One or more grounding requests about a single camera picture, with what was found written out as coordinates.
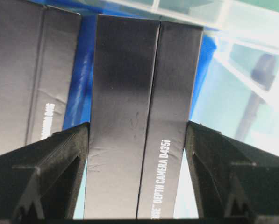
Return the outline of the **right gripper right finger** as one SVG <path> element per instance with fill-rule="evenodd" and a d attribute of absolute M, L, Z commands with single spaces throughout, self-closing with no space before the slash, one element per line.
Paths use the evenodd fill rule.
<path fill-rule="evenodd" d="M 185 152 L 199 219 L 279 224 L 279 157 L 188 122 Z"/>

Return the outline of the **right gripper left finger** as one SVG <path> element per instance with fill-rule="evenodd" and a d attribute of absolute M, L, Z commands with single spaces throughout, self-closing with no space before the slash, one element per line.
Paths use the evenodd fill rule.
<path fill-rule="evenodd" d="M 0 224 L 72 222 L 90 124 L 0 155 Z"/>

